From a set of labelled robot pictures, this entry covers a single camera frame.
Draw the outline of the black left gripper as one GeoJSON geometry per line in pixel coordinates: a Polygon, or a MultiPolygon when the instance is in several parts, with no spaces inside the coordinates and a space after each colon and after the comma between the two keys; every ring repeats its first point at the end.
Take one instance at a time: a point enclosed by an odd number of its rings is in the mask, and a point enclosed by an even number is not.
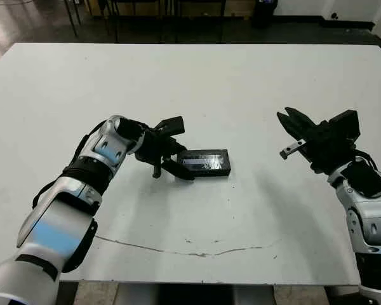
{"type": "Polygon", "coordinates": [[[179,144],[173,137],[158,135],[152,130],[146,130],[144,141],[135,151],[135,157],[137,160],[153,166],[152,176],[156,179],[160,178],[162,169],[164,169],[179,179],[192,181],[195,179],[193,173],[171,158],[186,150],[187,148],[179,144]]]}

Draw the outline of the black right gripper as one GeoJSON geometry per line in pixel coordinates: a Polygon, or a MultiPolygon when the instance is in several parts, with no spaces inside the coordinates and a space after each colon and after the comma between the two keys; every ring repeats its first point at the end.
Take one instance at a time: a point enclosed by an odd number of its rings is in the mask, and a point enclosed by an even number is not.
{"type": "Polygon", "coordinates": [[[277,112],[277,118],[295,142],[281,150],[283,159],[299,152],[315,173],[327,175],[353,160],[356,125],[336,121],[322,121],[316,125],[295,108],[286,107],[285,110],[288,115],[277,112]]]}

